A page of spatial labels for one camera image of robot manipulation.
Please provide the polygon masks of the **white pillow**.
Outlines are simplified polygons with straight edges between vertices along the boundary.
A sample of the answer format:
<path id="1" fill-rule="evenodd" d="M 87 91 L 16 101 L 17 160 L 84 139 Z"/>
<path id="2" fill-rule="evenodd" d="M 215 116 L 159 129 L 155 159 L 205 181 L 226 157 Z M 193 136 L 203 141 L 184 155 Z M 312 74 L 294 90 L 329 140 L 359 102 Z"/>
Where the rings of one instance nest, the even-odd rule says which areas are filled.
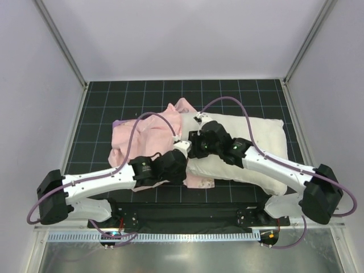
<path id="1" fill-rule="evenodd" d="M 209 113 L 208 116 L 222 124 L 232 138 L 251 139 L 244 116 L 214 113 Z M 288 158 L 287 138 L 283 129 L 283 121 L 257 117 L 250 117 L 249 121 L 254 140 L 261 150 L 282 159 Z M 268 195 L 281 196 L 287 191 L 285 184 L 262 173 L 228 165 L 217 155 L 188 160 L 187 178 L 184 182 L 188 188 L 213 188 L 216 186 L 214 179 L 233 180 L 239 183 L 257 185 Z"/>

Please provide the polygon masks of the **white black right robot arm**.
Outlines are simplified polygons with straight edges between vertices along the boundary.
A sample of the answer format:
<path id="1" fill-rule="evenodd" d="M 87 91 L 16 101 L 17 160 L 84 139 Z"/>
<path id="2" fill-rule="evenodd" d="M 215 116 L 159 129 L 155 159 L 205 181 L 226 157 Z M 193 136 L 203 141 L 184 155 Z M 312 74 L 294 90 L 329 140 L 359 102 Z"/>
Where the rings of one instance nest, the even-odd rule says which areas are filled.
<path id="1" fill-rule="evenodd" d="M 326 225 L 342 198 L 336 177 L 330 167 L 318 168 L 300 165 L 257 149 L 244 138 L 232 138 L 223 125 L 208 117 L 196 118 L 198 129 L 189 132 L 192 148 L 190 158 L 202 159 L 215 155 L 220 162 L 240 169 L 259 172 L 294 190 L 282 197 L 271 195 L 262 208 L 256 211 L 257 221 L 270 225 L 281 217 L 304 215 Z"/>

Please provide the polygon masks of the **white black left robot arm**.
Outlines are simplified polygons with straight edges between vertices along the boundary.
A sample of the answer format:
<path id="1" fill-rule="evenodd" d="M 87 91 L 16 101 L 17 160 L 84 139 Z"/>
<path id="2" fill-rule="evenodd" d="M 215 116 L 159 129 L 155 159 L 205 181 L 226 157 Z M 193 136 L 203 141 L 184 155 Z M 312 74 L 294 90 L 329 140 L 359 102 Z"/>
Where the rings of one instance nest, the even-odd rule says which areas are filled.
<path id="1" fill-rule="evenodd" d="M 50 171 L 37 189 L 40 223 L 53 225 L 67 218 L 91 219 L 109 228 L 120 222 L 110 201 L 92 197 L 119 189 L 153 187 L 164 181 L 181 184 L 187 178 L 186 151 L 173 149 L 156 159 L 139 156 L 123 166 L 81 175 Z"/>

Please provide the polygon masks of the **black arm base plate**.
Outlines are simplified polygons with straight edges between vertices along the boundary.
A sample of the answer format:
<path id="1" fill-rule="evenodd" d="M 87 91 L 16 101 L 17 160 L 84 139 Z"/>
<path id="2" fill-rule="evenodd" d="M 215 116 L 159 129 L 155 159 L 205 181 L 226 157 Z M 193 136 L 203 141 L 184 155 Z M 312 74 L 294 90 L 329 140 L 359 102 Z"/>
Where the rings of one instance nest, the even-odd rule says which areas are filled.
<path id="1" fill-rule="evenodd" d="M 259 203 L 121 203 L 111 205 L 113 216 L 98 222 L 101 229 L 156 234 L 243 233 L 249 228 L 290 226 L 288 217 L 270 217 Z"/>

